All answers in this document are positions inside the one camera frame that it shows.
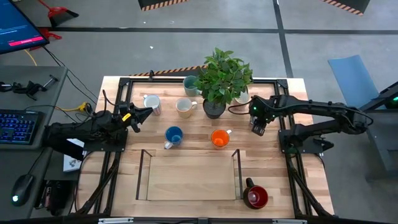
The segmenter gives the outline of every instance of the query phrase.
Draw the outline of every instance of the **keyboard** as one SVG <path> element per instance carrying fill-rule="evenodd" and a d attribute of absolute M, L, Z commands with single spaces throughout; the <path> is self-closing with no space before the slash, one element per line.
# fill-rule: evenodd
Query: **keyboard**
<path fill-rule="evenodd" d="M 0 144 L 32 144 L 42 118 L 39 111 L 0 110 Z"/>

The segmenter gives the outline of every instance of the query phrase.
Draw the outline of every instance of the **gray desk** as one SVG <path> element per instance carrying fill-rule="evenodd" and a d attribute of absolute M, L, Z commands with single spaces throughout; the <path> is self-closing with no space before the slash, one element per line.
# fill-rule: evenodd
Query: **gray desk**
<path fill-rule="evenodd" d="M 0 81 L 4 83 L 18 82 L 27 85 L 28 81 L 31 80 L 34 83 L 44 85 L 50 79 L 50 74 L 57 77 L 59 82 L 51 86 L 46 92 L 38 92 L 35 95 L 37 101 L 30 99 L 26 95 L 15 94 L 13 92 L 0 93 L 0 108 L 23 110 L 28 106 L 34 105 L 55 106 L 67 74 L 67 69 L 64 67 L 0 66 Z M 41 134 L 44 130 L 44 125 L 50 122 L 53 108 L 46 106 L 31 108 L 31 110 L 45 113 L 42 125 L 39 127 L 37 133 Z M 2 170 L 0 172 L 0 220 L 30 217 L 49 159 L 52 155 L 51 149 L 46 148 L 44 150 L 43 155 L 32 170 L 35 182 L 32 186 L 29 200 L 25 205 L 15 207 L 11 204 L 12 186 L 20 175 L 28 172 L 37 156 L 39 156 L 40 149 L 0 149 L 0 166 Z"/>

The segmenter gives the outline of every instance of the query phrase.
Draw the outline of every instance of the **monitor screen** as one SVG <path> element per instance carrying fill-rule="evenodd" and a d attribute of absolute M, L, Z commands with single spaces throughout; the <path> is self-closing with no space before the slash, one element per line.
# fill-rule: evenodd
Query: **monitor screen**
<path fill-rule="evenodd" d="M 48 40 L 10 0 L 0 0 L 0 54 L 47 43 Z"/>

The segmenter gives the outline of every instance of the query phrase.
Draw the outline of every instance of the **wooden table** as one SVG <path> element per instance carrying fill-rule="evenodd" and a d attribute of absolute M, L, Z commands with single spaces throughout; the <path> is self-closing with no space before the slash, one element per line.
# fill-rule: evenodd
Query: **wooden table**
<path fill-rule="evenodd" d="M 114 102 L 120 77 L 104 77 L 101 89 L 106 90 L 108 98 Z M 301 100 L 307 100 L 304 80 L 287 79 L 290 94 Z M 268 98 L 274 94 L 272 85 L 252 84 L 250 94 Z M 191 98 L 198 102 L 198 108 L 188 119 L 178 116 L 175 102 L 186 97 L 182 83 L 135 83 L 132 91 L 132 102 L 137 107 L 144 107 L 143 96 L 155 94 L 160 97 L 162 114 L 151 115 L 141 126 L 140 133 L 129 130 L 126 150 L 122 153 L 119 174 L 114 193 L 112 216 L 125 217 L 210 217 L 210 218 L 293 218 L 292 197 L 284 156 L 280 153 L 277 131 L 278 120 L 267 125 L 262 137 L 252 133 L 249 115 L 235 115 L 224 112 L 219 119 L 206 117 L 202 108 L 203 99 Z M 97 111 L 104 107 L 104 98 L 100 94 Z M 296 123 L 312 124 L 312 117 L 307 114 L 296 114 Z M 183 143 L 179 147 L 164 149 L 164 133 L 170 126 L 179 126 L 184 131 Z M 232 129 L 230 143 L 222 150 L 213 149 L 210 134 L 215 129 Z M 269 202 L 260 210 L 251 210 L 242 200 L 229 201 L 146 201 L 135 200 L 137 176 L 141 149 L 155 156 L 224 156 L 232 155 L 235 149 L 241 150 L 243 181 L 252 177 L 257 185 L 263 186 L 269 194 Z M 103 152 L 94 152 L 85 161 L 78 188 L 78 207 L 83 205 L 98 185 Z M 307 184 L 324 208 L 333 213 L 331 198 L 326 181 L 325 171 L 319 158 L 312 154 L 303 154 L 303 164 Z M 298 199 L 304 212 L 303 197 L 299 187 Z M 104 207 L 108 190 L 104 191 Z"/>

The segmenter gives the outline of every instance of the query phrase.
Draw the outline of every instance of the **mug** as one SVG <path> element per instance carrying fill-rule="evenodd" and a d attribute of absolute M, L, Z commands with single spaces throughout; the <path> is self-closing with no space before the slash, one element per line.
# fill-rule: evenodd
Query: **mug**
<path fill-rule="evenodd" d="M 216 149 L 223 149 L 229 143 L 229 135 L 231 130 L 216 130 L 211 134 L 211 142 Z"/>
<path fill-rule="evenodd" d="M 188 98 L 180 98 L 175 103 L 178 115 L 182 118 L 189 118 L 197 105 L 198 103 L 196 101 L 192 102 Z"/>
<path fill-rule="evenodd" d="M 241 92 L 241 96 L 239 98 L 234 98 L 232 100 L 232 105 L 236 106 L 236 105 L 243 105 L 245 103 L 248 103 L 250 101 L 250 94 L 248 93 L 248 91 L 246 90 L 245 92 Z M 246 111 L 247 109 L 247 105 L 244 106 L 237 106 L 234 107 L 233 109 L 236 111 Z"/>
<path fill-rule="evenodd" d="M 183 84 L 184 84 L 184 89 L 185 89 L 185 93 L 188 96 L 197 96 L 200 94 L 200 90 L 198 90 L 198 88 L 194 85 L 194 82 L 197 80 L 198 78 L 190 75 L 184 78 Z"/>
<path fill-rule="evenodd" d="M 154 114 L 156 116 L 160 115 L 162 112 L 160 98 L 157 95 L 144 95 L 144 106 L 154 109 Z"/>
<path fill-rule="evenodd" d="M 178 146 L 182 142 L 182 130 L 177 126 L 169 127 L 164 133 L 166 143 L 164 144 L 165 149 L 170 149 L 172 146 Z"/>
<path fill-rule="evenodd" d="M 243 201 L 249 208 L 260 209 L 267 205 L 268 193 L 263 187 L 254 185 L 250 177 L 246 179 L 246 186 Z"/>

